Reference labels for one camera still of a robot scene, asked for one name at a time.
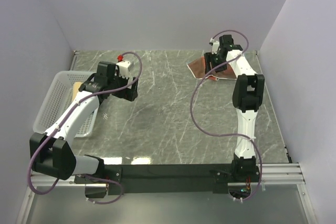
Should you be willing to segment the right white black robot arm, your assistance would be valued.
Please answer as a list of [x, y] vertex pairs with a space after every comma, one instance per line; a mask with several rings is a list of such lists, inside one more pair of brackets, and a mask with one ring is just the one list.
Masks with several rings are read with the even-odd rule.
[[205, 72], [214, 74], [229, 69], [236, 77], [232, 103], [237, 112], [238, 128], [230, 176], [234, 182], [258, 180], [255, 123], [263, 102], [265, 77], [251, 67], [232, 35], [222, 35], [218, 40], [211, 38], [209, 44], [212, 49], [204, 56]]

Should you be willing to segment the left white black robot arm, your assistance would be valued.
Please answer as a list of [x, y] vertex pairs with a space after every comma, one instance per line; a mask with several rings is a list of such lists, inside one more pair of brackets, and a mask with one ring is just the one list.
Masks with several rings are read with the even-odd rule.
[[133, 67], [134, 63], [129, 60], [98, 63], [96, 72], [80, 85], [71, 105], [60, 118], [43, 133], [31, 136], [32, 171], [62, 180], [80, 174], [87, 174], [94, 183], [104, 180], [103, 160], [89, 155], [76, 156], [71, 149], [72, 142], [87, 118], [109, 95], [135, 100], [138, 81], [131, 76]]

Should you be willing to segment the brown orange bear towel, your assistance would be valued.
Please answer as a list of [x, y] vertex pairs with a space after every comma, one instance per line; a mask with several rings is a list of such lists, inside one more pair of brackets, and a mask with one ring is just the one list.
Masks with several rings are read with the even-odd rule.
[[[187, 63], [188, 69], [191, 71], [195, 79], [202, 79], [205, 74], [205, 59], [204, 56], [195, 59], [194, 61]], [[227, 69], [221, 72], [213, 72], [210, 74], [207, 79], [218, 81], [218, 80], [236, 80], [236, 75], [230, 65], [227, 66]]]

